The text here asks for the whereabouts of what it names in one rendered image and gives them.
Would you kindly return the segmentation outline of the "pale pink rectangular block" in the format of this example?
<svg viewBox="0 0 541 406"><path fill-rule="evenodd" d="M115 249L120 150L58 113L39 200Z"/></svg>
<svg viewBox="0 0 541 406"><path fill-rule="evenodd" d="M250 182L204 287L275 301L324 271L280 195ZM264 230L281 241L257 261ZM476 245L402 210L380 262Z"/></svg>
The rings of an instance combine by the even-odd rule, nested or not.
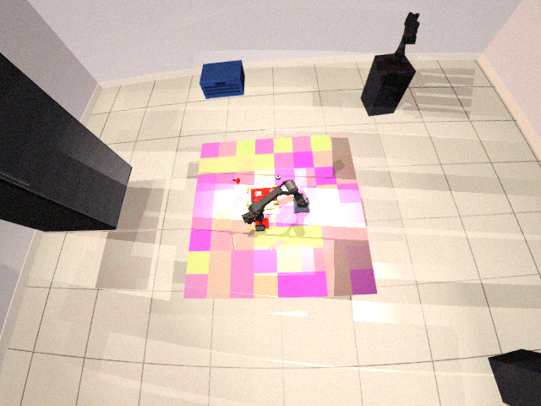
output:
<svg viewBox="0 0 541 406"><path fill-rule="evenodd" d="M282 240L278 241L277 243L273 244L272 246L270 246L270 247L268 247L268 248L269 248L270 251L272 251L273 249L275 249L276 247L278 247L278 246L280 246L280 245L282 245L282 244L284 244L284 243L285 243L285 242L284 242L284 240L282 239Z"/></svg>

